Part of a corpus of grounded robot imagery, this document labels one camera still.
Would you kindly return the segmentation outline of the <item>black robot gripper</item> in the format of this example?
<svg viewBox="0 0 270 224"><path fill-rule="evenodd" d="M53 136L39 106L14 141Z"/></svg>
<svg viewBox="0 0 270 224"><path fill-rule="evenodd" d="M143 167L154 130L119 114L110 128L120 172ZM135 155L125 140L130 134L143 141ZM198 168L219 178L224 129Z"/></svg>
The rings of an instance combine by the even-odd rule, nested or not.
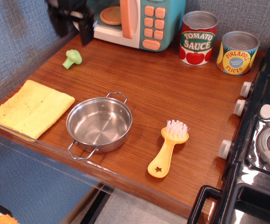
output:
<svg viewBox="0 0 270 224"><path fill-rule="evenodd" d="M46 0L48 15L56 34L65 37L69 34L69 22L79 24L83 45L87 45L94 36L94 11L87 6L86 0Z"/></svg>

